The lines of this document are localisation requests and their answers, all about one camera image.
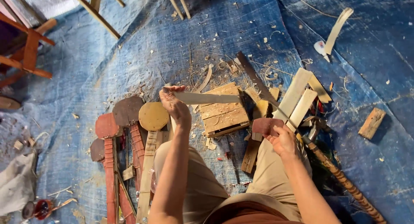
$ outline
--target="person's right hand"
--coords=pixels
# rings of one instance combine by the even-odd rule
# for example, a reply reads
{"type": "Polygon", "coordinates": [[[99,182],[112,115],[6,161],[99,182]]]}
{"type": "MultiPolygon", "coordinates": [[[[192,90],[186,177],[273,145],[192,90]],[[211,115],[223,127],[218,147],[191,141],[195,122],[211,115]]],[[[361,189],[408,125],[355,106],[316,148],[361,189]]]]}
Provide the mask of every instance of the person's right hand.
{"type": "Polygon", "coordinates": [[[173,91],[184,91],[185,86],[164,86],[159,91],[159,97],[161,99],[163,107],[174,119],[178,127],[182,127],[184,130],[191,129],[191,114],[190,111],[181,100],[177,99],[173,91]]]}
{"type": "Polygon", "coordinates": [[[295,157],[297,149],[295,134],[286,125],[283,127],[274,126],[273,129],[279,134],[279,137],[265,134],[263,136],[272,143],[274,151],[282,159],[295,157]]]}

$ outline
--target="wooden crate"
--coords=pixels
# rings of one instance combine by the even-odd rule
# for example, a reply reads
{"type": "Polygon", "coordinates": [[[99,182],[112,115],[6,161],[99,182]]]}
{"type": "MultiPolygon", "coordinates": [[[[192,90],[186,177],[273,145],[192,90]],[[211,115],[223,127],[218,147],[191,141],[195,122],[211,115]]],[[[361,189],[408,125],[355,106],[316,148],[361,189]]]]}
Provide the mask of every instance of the wooden crate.
{"type": "MultiPolygon", "coordinates": [[[[205,94],[239,95],[239,87],[232,82],[207,91],[205,94]]],[[[204,122],[206,137],[217,137],[250,125],[242,103],[202,104],[199,111],[204,122]]]]}

